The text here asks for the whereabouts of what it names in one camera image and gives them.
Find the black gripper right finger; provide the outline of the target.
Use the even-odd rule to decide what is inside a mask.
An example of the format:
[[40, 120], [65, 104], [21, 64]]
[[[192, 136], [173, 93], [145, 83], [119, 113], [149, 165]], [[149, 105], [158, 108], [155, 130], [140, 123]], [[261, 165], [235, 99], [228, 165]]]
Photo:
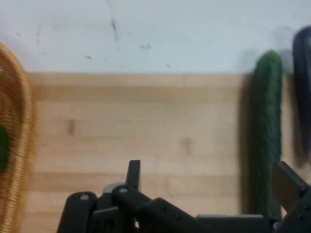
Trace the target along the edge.
[[311, 231], [311, 186], [285, 162], [274, 163], [271, 190], [286, 211], [277, 233]]

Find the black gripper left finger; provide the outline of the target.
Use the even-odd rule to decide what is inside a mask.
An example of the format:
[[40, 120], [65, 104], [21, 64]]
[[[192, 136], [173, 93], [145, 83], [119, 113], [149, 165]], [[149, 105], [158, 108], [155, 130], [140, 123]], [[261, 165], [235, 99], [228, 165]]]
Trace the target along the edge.
[[139, 191], [140, 161], [129, 162], [125, 183], [97, 197], [92, 192], [70, 195], [59, 233], [200, 233], [202, 224], [161, 198]]

